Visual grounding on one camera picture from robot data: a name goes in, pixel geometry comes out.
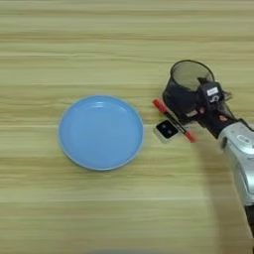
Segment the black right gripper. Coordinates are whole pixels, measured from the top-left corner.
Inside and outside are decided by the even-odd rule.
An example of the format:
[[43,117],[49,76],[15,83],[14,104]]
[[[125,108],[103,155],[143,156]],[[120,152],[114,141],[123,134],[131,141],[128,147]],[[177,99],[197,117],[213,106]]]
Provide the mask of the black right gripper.
[[[206,78],[197,78],[200,85],[207,84]],[[207,129],[209,133],[217,138],[220,132],[227,126],[238,122],[226,104],[231,98],[231,93],[221,91],[213,96],[206,96],[199,92],[196,96],[187,96],[182,102],[182,110],[187,116],[187,123],[196,121],[201,127]]]

